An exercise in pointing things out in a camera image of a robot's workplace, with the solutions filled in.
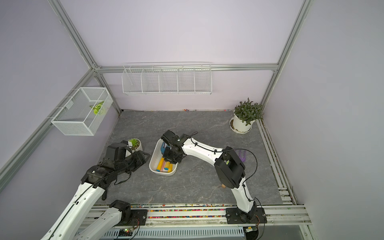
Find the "teal rake yellow handle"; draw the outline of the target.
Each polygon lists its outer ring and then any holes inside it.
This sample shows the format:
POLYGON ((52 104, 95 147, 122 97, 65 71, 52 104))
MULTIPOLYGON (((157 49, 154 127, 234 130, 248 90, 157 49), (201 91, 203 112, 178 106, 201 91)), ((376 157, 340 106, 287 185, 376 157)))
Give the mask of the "teal rake yellow handle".
POLYGON ((174 170, 174 164, 169 165, 168 173, 171 173, 174 170))
POLYGON ((156 171, 157 172, 162 172, 164 170, 164 166, 165 166, 165 159, 162 157, 161 160, 158 163, 156 171))
POLYGON ((162 155, 164 154, 166 147, 167 147, 167 144, 165 142, 163 142, 162 145, 161 145, 161 153, 162 153, 162 155))

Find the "white storage box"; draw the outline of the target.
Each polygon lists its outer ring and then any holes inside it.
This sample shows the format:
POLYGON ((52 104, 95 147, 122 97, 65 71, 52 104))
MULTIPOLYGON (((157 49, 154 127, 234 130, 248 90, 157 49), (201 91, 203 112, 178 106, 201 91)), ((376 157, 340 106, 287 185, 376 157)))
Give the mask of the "white storage box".
POLYGON ((149 163, 149 168, 150 170, 157 174, 157 175, 161 175, 161 176, 172 176, 176 173, 177 171, 177 168, 178 168, 178 165, 177 164, 173 164, 173 167, 172 167, 172 170, 170 172, 165 172, 165 171, 157 171, 157 168, 159 166, 159 163, 161 161, 161 158, 163 157, 163 154, 161 152, 161 147, 162 145, 164 144, 164 141, 163 140, 158 140, 156 146, 155 146, 155 149, 154 149, 154 152, 152 154, 152 157, 151 157, 151 160, 150 160, 150 163, 149 163))

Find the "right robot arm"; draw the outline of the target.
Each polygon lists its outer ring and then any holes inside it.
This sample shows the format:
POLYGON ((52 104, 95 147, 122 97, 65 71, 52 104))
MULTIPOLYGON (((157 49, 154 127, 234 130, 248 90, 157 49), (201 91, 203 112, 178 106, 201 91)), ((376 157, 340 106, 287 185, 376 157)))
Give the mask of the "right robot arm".
POLYGON ((166 131, 161 139, 167 145, 164 158, 172 164, 181 163, 186 156, 193 156, 215 167, 219 180, 231 189, 237 203, 239 215, 252 219, 257 212, 257 204, 251 198, 246 184, 245 164, 231 147, 215 148, 198 142, 192 136, 177 136, 166 131))

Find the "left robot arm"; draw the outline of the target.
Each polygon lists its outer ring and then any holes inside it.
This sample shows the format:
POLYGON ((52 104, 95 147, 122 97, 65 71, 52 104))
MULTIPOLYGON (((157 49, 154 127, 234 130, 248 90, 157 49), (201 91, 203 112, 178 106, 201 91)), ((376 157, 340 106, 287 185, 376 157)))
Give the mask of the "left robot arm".
POLYGON ((131 204, 115 200, 95 222, 77 232, 96 201, 105 200, 108 187, 118 184, 118 176, 131 175, 150 157, 142 150, 133 150, 128 141, 109 145, 103 160, 87 170, 75 195, 43 239, 98 240, 116 225, 126 224, 138 229, 146 221, 147 214, 143 210, 132 211, 131 204))

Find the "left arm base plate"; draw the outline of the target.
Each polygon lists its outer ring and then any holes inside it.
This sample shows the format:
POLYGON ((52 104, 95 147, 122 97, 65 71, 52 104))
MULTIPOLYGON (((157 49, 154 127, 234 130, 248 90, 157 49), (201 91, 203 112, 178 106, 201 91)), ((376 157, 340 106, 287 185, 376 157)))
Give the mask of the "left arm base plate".
POLYGON ((118 226, 143 226, 147 221, 148 211, 145 209, 124 210, 118 226))

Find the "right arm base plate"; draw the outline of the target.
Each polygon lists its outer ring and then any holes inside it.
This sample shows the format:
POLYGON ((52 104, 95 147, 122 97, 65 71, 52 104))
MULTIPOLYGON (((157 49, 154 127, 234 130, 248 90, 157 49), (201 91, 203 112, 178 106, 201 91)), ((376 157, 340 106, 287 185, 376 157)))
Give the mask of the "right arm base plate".
POLYGON ((227 224, 266 224, 267 218, 262 208, 254 206, 248 213, 239 208, 226 208, 227 224))

